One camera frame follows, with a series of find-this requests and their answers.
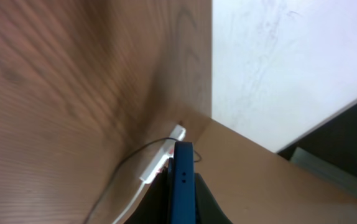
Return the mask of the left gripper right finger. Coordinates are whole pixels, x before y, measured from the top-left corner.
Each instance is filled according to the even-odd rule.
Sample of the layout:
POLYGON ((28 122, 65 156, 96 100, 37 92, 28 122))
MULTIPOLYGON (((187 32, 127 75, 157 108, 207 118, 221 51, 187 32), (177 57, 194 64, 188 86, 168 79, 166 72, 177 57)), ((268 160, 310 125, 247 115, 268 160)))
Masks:
POLYGON ((195 173, 196 224, 232 224, 199 173, 195 173))

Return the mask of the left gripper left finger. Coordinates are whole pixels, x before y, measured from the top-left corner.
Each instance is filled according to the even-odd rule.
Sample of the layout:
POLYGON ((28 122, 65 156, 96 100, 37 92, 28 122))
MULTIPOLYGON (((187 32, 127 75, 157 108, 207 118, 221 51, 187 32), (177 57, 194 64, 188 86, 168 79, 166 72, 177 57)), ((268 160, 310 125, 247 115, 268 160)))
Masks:
POLYGON ((140 204, 124 224, 166 224, 168 215, 168 170, 163 168, 140 204))

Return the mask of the blue Galaxy smartphone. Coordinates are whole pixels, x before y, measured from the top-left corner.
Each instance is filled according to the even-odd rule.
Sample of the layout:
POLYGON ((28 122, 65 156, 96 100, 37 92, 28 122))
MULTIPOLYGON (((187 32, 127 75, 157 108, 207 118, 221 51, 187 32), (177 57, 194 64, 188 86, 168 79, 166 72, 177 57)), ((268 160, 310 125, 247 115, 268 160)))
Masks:
POLYGON ((196 224, 193 144, 175 143, 170 185, 169 224, 196 224))

